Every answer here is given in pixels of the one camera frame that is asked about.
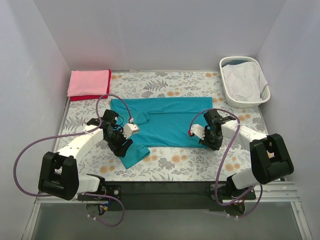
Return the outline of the teal t shirt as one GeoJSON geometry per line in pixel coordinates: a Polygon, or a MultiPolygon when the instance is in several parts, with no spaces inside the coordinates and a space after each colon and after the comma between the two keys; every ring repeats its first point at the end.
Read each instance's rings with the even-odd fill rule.
{"type": "Polygon", "coordinates": [[[140,131],[131,137],[132,145],[120,160],[126,169],[150,154],[153,147],[204,148],[195,137],[189,137],[190,123],[205,126],[203,117],[193,118],[211,109],[211,97],[160,97],[110,101],[111,110],[128,120],[129,113],[140,131]]]}

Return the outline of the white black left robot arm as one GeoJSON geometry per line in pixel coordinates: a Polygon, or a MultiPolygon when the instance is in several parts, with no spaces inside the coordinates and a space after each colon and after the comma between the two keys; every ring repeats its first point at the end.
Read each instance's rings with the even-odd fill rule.
{"type": "Polygon", "coordinates": [[[131,136],[140,129],[133,118],[129,118],[124,126],[117,123],[118,118],[118,113],[107,109],[101,118],[87,122],[82,135],[57,152],[47,152],[42,158],[39,191],[64,200],[84,193],[89,193],[95,200],[103,199],[107,193],[105,179],[94,174],[80,174],[78,162],[102,141],[107,142],[115,156],[125,157],[133,143],[131,136]]]}

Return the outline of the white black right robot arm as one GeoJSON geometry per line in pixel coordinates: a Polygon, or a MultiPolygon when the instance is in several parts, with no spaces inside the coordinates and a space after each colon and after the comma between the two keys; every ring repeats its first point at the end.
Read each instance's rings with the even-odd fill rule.
{"type": "Polygon", "coordinates": [[[203,146],[217,151],[223,139],[237,143],[250,153],[250,168],[229,176],[223,185],[212,187],[214,199],[244,197],[249,188],[265,185],[294,172],[294,165],[281,135],[267,135],[241,125],[234,115],[221,116],[218,109],[203,112],[206,126],[193,124],[189,135],[198,137],[203,146]]]}

